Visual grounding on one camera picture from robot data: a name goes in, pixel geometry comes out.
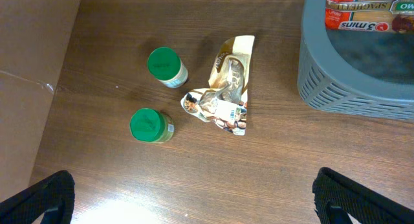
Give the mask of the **grey plastic basket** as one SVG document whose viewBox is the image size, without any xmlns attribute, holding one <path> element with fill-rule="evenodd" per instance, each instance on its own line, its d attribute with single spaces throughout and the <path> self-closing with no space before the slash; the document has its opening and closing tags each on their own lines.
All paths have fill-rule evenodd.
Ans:
<svg viewBox="0 0 414 224">
<path fill-rule="evenodd" d="M 325 0 L 305 0 L 298 91 L 314 109 L 413 119 L 413 35 L 329 30 Z"/>
</svg>

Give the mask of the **brown white snack bag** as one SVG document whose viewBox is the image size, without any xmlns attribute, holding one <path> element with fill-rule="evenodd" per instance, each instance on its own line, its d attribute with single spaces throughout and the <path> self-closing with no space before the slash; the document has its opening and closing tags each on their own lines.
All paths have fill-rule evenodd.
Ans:
<svg viewBox="0 0 414 224">
<path fill-rule="evenodd" d="M 209 87 L 192 89 L 180 101 L 185 112 L 234 135 L 245 135 L 254 41 L 255 36 L 243 35 L 222 44 L 212 66 Z"/>
</svg>

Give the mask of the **green lid jar green contents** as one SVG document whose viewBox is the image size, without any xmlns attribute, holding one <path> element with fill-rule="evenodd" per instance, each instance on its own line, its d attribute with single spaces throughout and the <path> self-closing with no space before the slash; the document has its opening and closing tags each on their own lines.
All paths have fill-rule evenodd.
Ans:
<svg viewBox="0 0 414 224">
<path fill-rule="evenodd" d="M 139 109 L 129 123 L 129 129 L 136 140 L 146 143 L 169 141 L 175 131 L 172 118 L 151 108 Z"/>
</svg>

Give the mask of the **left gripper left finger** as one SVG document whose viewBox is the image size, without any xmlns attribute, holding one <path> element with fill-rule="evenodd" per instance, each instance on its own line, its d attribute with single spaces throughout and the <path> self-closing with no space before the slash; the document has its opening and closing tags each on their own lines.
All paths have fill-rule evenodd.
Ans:
<svg viewBox="0 0 414 224">
<path fill-rule="evenodd" d="M 58 171 L 1 202 L 1 223 L 70 224 L 74 212 L 75 182 Z"/>
</svg>

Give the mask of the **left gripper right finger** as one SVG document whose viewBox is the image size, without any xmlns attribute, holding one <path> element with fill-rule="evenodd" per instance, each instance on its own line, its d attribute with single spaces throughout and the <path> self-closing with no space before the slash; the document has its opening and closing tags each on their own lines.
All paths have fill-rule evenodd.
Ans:
<svg viewBox="0 0 414 224">
<path fill-rule="evenodd" d="M 322 167 L 312 184 L 315 212 L 321 223 L 409 223 L 413 210 Z"/>
</svg>

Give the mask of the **green lid jar white label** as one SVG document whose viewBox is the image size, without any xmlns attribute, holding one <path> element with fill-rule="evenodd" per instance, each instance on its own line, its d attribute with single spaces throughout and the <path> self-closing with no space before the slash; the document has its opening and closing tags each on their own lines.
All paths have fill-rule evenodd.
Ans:
<svg viewBox="0 0 414 224">
<path fill-rule="evenodd" d="M 186 83 L 188 70 L 178 54 L 169 47 L 155 49 L 147 59 L 149 72 L 166 87 L 178 88 Z"/>
</svg>

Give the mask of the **orange spaghetti packet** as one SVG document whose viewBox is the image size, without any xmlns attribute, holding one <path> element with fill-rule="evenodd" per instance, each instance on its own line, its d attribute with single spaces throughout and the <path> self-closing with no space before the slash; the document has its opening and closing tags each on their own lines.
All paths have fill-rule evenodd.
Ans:
<svg viewBox="0 0 414 224">
<path fill-rule="evenodd" d="M 413 0 L 326 0 L 325 26 L 332 30 L 413 32 Z"/>
</svg>

